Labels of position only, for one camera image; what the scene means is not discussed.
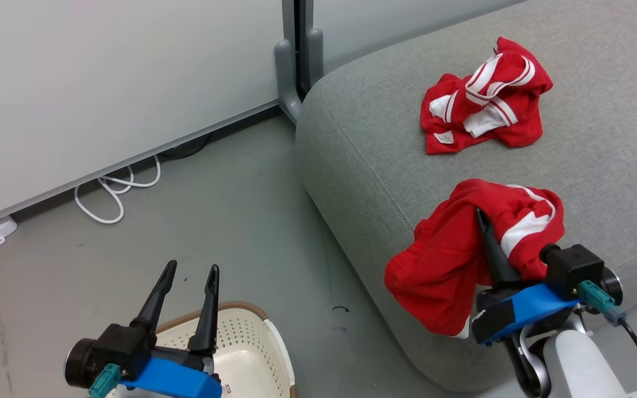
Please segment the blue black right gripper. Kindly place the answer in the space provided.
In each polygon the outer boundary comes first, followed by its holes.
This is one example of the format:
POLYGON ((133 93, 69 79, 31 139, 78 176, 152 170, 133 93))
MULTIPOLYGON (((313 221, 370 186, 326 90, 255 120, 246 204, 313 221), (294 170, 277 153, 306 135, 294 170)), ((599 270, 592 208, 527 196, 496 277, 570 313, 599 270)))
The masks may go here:
POLYGON ((569 315, 581 300, 560 298, 544 283, 522 290, 513 289, 523 281, 520 272, 510 264, 496 239, 490 218, 480 207, 476 207, 476 219, 492 289, 483 290, 476 296, 471 332, 480 345, 501 342, 521 346, 521 336, 528 337, 536 323, 561 312, 569 315))

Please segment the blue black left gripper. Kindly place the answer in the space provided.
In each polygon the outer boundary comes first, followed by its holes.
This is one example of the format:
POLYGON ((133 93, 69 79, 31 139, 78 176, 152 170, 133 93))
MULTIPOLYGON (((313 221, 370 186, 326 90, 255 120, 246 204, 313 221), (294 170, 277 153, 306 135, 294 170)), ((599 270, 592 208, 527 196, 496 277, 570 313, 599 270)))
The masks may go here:
MULTIPOLYGON (((166 295, 172 288, 177 260, 169 260, 139 314, 130 327, 156 331, 166 295)), ((135 380, 121 380, 118 387, 131 396, 220 397, 222 383, 215 375, 213 355, 216 351, 219 310, 220 268, 214 264, 204 288, 195 334, 188 340, 188 350, 157 346, 135 380)))

